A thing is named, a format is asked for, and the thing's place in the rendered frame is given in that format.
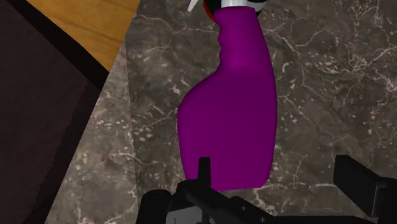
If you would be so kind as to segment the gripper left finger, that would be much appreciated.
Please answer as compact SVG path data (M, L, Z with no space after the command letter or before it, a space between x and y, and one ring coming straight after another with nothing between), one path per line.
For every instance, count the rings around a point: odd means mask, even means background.
M136 224L276 224L274 216L240 197L211 188L210 158L198 160L198 178L178 183L175 193L146 192Z

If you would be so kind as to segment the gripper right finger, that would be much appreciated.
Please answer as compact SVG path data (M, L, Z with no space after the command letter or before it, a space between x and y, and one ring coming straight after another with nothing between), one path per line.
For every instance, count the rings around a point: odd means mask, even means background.
M379 176L349 155L337 155L333 182L368 217L397 220L397 179Z

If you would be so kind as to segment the purple spray bottle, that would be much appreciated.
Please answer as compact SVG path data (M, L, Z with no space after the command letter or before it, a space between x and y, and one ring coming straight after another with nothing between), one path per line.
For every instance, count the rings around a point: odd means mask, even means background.
M210 160L215 190L263 186L277 129L274 70L258 13L267 0L205 0L219 26L219 66L178 107L177 132L186 179Z

